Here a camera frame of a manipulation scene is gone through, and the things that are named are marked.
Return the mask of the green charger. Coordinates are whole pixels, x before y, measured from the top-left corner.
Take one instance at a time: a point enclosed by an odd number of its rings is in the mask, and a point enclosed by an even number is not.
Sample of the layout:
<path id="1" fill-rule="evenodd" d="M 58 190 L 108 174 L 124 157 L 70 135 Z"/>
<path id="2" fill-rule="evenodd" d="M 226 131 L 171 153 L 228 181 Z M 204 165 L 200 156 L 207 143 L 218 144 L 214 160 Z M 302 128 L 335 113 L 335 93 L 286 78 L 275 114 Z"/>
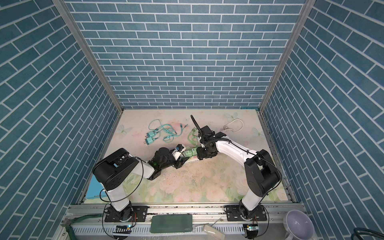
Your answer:
<path id="1" fill-rule="evenodd" d="M 190 158 L 194 155 L 193 150 L 187 150 L 184 152 L 185 157 Z"/>
<path id="2" fill-rule="evenodd" d="M 197 153 L 197 148 L 193 148 L 192 149 L 192 156 L 197 156 L 198 153 Z"/>

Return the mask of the white power strip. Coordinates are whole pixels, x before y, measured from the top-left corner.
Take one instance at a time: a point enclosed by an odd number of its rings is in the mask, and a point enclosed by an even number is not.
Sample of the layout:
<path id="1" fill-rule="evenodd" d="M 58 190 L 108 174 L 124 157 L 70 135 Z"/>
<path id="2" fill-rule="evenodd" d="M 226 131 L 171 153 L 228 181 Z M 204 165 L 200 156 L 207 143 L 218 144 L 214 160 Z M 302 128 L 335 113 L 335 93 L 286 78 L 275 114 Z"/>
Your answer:
<path id="1" fill-rule="evenodd" d="M 192 147 L 187 147 L 186 148 L 186 151 L 187 150 L 192 150 L 193 148 Z M 198 157 L 197 156 L 192 156 L 192 157 L 190 157 L 189 159 L 188 159 L 188 162 L 194 162 L 194 161 L 198 161 L 199 159 L 198 159 Z"/>

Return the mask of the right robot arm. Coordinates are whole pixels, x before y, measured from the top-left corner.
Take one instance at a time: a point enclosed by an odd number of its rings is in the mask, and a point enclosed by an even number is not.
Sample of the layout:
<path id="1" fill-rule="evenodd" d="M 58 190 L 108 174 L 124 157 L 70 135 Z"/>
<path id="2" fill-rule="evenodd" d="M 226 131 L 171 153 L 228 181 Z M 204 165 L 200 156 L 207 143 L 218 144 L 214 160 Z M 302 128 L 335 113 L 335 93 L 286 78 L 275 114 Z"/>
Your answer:
<path id="1" fill-rule="evenodd" d="M 239 202 L 239 211 L 245 220 L 254 218 L 256 208 L 282 180 L 269 152 L 250 150 L 232 141 L 222 132 L 215 133 L 208 126 L 197 127 L 197 130 L 201 144 L 197 148 L 199 160 L 213 158 L 221 153 L 243 165 L 249 189 Z"/>

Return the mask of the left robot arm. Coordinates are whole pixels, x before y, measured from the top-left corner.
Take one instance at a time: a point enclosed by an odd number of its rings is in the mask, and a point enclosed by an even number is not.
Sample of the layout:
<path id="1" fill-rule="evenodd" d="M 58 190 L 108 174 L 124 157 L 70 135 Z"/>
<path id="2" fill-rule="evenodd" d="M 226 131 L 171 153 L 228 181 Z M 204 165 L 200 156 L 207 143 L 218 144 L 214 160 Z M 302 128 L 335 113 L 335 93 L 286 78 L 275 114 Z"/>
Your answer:
<path id="1" fill-rule="evenodd" d="M 132 156 L 127 150 L 120 148 L 103 160 L 96 163 L 93 175 L 103 186 L 108 202 L 117 212 L 123 212 L 130 203 L 123 182 L 131 174 L 142 176 L 144 179 L 154 180 L 161 175 L 162 170 L 174 167 L 182 167 L 189 159 L 184 152 L 186 147 L 182 144 L 174 149 L 160 148 L 149 162 L 144 162 L 138 157 Z"/>

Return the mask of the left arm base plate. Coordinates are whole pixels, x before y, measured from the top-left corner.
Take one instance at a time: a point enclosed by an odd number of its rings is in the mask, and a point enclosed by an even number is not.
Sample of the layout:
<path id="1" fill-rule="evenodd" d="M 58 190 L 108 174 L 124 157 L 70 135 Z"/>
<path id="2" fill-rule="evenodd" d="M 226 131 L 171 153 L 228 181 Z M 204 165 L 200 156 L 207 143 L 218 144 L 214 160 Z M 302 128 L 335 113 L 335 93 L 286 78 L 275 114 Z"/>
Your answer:
<path id="1" fill-rule="evenodd" d="M 104 220 L 107 223 L 144 222 L 147 217 L 148 208 L 148 206 L 128 205 L 118 212 L 114 207 L 107 207 Z"/>

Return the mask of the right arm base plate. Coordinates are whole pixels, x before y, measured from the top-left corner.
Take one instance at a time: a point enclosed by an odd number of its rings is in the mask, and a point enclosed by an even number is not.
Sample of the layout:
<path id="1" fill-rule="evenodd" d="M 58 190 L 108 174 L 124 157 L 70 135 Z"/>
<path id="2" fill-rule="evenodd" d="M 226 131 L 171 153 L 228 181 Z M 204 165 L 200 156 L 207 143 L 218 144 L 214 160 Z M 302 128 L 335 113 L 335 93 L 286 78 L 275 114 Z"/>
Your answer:
<path id="1" fill-rule="evenodd" d="M 226 205 L 224 212 L 228 222 L 239 221 L 267 221 L 267 213 L 263 205 L 259 205 L 252 211 L 249 211 L 243 205 Z"/>

